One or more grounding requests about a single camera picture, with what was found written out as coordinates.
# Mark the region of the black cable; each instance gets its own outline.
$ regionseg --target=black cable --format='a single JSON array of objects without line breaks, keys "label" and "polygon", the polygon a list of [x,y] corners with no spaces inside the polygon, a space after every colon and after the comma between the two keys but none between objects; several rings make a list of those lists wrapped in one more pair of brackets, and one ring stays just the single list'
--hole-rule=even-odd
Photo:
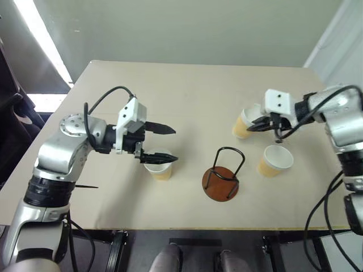
[{"label": "black cable", "polygon": [[85,129],[88,141],[90,142],[90,145],[93,149],[96,149],[96,141],[95,137],[90,133],[90,127],[88,125],[88,103],[85,102],[83,105],[83,118],[85,120]]},{"label": "black cable", "polygon": [[[334,184],[339,178],[340,176],[343,174],[343,171],[340,171],[331,181],[331,184]],[[329,194],[331,194],[332,192],[334,192],[341,184],[343,183],[342,180],[340,180],[330,191]],[[304,229],[304,234],[303,234],[303,247],[304,247],[304,252],[306,255],[306,258],[308,259],[309,263],[311,263],[311,265],[317,270],[317,271],[322,271],[322,269],[314,262],[314,260],[311,258],[310,253],[307,249],[307,231],[309,230],[309,224],[311,221],[311,218],[313,217],[314,213],[316,212],[316,210],[319,208],[319,206],[324,202],[324,199],[326,197],[326,194],[319,200],[319,202],[315,205],[315,207],[311,210],[309,216],[307,217],[307,221],[305,224],[305,229]]]},{"label": "black cable", "polygon": [[344,258],[349,262],[349,264],[354,268],[355,271],[361,272],[361,270],[358,268],[358,266],[349,258],[349,256],[346,254],[344,249],[341,247],[341,245],[338,242],[337,238],[335,237],[335,233],[330,225],[329,214],[328,214],[328,200],[329,200],[328,192],[331,190],[332,186],[333,186],[333,183],[331,183],[329,185],[327,194],[324,198],[324,216],[325,216],[325,221],[327,222],[328,230],[330,232],[331,237],[333,238],[333,241],[335,242],[336,246],[338,247],[340,253],[344,256]]},{"label": "black cable", "polygon": [[322,107],[324,106],[329,100],[331,100],[333,97],[337,96],[338,94],[346,91],[346,90],[350,90],[350,89],[355,89],[357,90],[358,92],[358,95],[360,97],[360,100],[361,100],[361,109],[363,111],[363,94],[362,94],[362,91],[361,89],[358,87],[358,86],[355,86],[355,85],[348,85],[348,86],[345,86],[343,88],[340,88],[338,90],[336,90],[334,93],[332,93],[330,96],[328,96],[327,98],[325,98],[323,101],[321,101],[314,109],[312,109],[307,115],[305,115],[303,117],[303,119],[300,120],[300,122],[295,126],[293,127],[292,129],[289,130],[289,132],[287,132],[286,134],[284,135],[280,135],[278,132],[276,132],[275,130],[275,136],[282,140],[282,139],[286,139],[288,136],[291,136],[295,131],[297,131],[302,125],[304,125],[310,118],[312,118],[312,116],[314,114],[316,114],[316,112]]},{"label": "black cable", "polygon": [[72,226],[71,226],[72,220],[70,218],[70,211],[68,211],[68,213],[67,213],[67,223],[69,226],[69,232],[68,232],[69,251],[70,251],[70,258],[71,258],[71,262],[72,262],[73,272],[78,272],[77,261],[75,258],[75,251],[74,251],[74,241],[73,241],[73,233],[72,233]]},{"label": "black cable", "polygon": [[91,247],[92,247],[92,256],[90,259],[90,263],[88,265],[87,268],[87,272],[91,271],[92,265],[93,265],[93,261],[95,260],[95,255],[96,255],[96,246],[95,246],[95,242],[92,239],[92,237],[87,233],[87,231],[85,231],[80,225],[78,225],[76,222],[71,220],[72,225],[74,225],[76,228],[78,228],[78,230],[90,241],[91,243]]},{"label": "black cable", "polygon": [[95,110],[95,108],[102,102],[102,100],[105,99],[106,96],[108,96],[110,93],[112,93],[113,91],[116,91],[118,89],[125,90],[129,94],[130,99],[135,97],[135,95],[128,88],[126,88],[125,86],[114,87],[111,90],[107,91],[103,96],[100,97],[99,100],[96,101],[96,103],[92,106],[92,108],[90,109],[88,114],[91,114]]}]

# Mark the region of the wire cup holder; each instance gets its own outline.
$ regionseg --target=wire cup holder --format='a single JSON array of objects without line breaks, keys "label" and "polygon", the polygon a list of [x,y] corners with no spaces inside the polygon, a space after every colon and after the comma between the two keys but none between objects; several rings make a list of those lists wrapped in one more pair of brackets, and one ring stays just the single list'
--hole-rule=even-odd
[{"label": "wire cup holder", "polygon": [[[225,167],[216,166],[218,156],[222,150],[233,150],[241,155],[242,162],[234,173]],[[214,159],[213,167],[209,168],[204,173],[202,179],[202,186],[208,197],[215,201],[228,201],[232,199],[236,195],[239,187],[237,173],[245,161],[246,157],[243,152],[234,147],[225,146],[218,149],[216,158]]]}]

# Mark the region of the white wall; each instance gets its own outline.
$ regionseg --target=white wall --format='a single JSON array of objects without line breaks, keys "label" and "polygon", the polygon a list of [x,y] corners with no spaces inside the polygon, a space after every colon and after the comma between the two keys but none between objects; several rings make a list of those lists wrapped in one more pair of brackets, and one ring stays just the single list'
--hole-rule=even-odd
[{"label": "white wall", "polygon": [[90,60],[301,67],[341,0],[35,0],[73,80]]},{"label": "white wall", "polygon": [[363,87],[363,1],[345,0],[319,40],[305,67],[326,85]]}]

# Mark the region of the black chair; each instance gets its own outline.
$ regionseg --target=black chair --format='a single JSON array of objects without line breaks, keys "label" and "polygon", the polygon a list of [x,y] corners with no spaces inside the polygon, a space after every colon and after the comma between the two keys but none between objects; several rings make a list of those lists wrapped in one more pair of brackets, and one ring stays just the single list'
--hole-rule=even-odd
[{"label": "black chair", "polygon": [[0,40],[0,188],[44,126],[34,107],[16,80]]}]

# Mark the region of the black wire frame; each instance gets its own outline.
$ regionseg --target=black wire frame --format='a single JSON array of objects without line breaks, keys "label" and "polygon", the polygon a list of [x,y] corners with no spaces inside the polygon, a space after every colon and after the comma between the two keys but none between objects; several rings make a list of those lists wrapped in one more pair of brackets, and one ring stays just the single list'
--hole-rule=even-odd
[{"label": "black wire frame", "polygon": [[[218,172],[216,172],[214,170],[215,167],[216,167],[216,164],[217,164],[218,156],[220,155],[220,152],[222,150],[233,150],[233,151],[237,152],[238,154],[240,154],[241,157],[242,157],[242,162],[239,164],[239,166],[238,166],[237,170],[234,172],[232,178],[223,177],[221,174],[219,174]],[[208,179],[207,179],[207,182],[206,182],[206,185],[205,185],[204,189],[207,190],[207,188],[209,186],[210,176],[213,173],[222,180],[235,182],[235,185],[233,186],[233,188],[231,189],[231,191],[229,192],[229,194],[227,196],[227,198],[230,198],[231,195],[233,195],[233,193],[237,190],[237,188],[239,186],[239,180],[237,179],[236,175],[239,172],[240,168],[242,167],[242,165],[244,164],[245,161],[246,161],[246,157],[245,157],[244,153],[241,150],[238,150],[237,148],[224,146],[224,147],[221,147],[220,149],[218,149],[217,154],[216,154],[216,158],[214,159],[213,167],[209,170]]]}]

